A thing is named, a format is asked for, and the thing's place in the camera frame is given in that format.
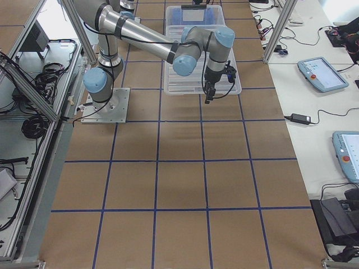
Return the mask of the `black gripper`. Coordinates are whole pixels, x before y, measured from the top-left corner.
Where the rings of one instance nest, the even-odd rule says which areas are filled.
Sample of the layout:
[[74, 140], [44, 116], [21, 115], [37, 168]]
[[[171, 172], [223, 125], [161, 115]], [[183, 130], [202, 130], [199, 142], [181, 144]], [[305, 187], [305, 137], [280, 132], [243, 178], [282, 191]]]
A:
[[227, 75], [228, 82], [232, 83], [231, 88], [226, 92], [226, 94], [229, 94], [235, 85], [236, 69], [231, 66], [230, 63], [227, 63], [220, 71], [213, 71], [208, 66], [206, 67], [204, 72], [204, 93], [207, 94], [205, 98], [205, 104], [210, 104], [210, 102], [213, 100], [213, 96], [210, 94], [215, 94], [214, 86], [218, 81], [220, 81], [222, 75]]

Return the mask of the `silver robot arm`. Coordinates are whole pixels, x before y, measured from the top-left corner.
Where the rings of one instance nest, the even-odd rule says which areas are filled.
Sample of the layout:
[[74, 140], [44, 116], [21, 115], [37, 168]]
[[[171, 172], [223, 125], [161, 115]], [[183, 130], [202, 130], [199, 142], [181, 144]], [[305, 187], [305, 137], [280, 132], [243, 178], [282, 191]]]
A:
[[191, 75], [203, 55], [200, 83], [207, 104], [217, 99], [215, 85], [222, 76], [226, 75], [230, 84], [236, 83], [236, 69], [228, 59], [235, 33], [226, 26], [211, 31], [187, 25], [181, 41], [174, 41], [115, 11], [106, 1], [75, 1], [74, 6], [84, 23], [98, 34], [124, 40], [165, 60], [179, 76]]

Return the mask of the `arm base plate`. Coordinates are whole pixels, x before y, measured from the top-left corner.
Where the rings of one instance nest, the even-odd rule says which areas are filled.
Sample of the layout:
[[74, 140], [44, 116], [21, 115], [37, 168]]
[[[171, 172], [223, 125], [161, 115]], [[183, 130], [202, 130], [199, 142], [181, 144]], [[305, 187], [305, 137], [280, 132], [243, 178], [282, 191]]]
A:
[[81, 123], [83, 124], [111, 124], [111, 123], [126, 123], [128, 101], [130, 98], [130, 88], [115, 88], [113, 90], [113, 96], [109, 103], [101, 109], [98, 103], [91, 104], [84, 107], [83, 118]]

